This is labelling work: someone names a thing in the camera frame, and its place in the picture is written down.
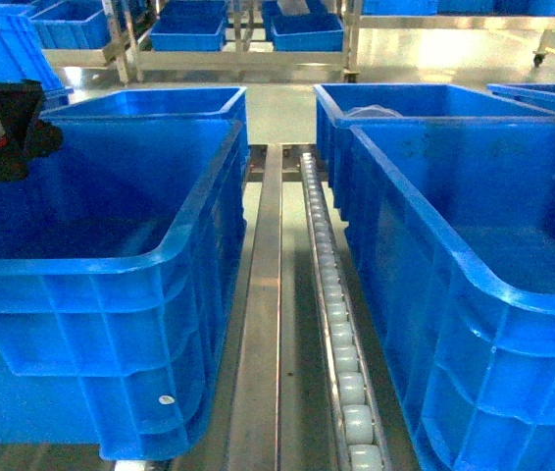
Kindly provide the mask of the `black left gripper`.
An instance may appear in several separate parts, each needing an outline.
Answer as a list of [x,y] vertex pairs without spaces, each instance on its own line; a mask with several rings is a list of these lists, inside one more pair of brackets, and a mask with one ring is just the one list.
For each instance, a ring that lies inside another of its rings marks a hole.
[[28,176],[28,163],[58,151],[63,132],[39,118],[45,94],[41,83],[0,82],[0,183]]

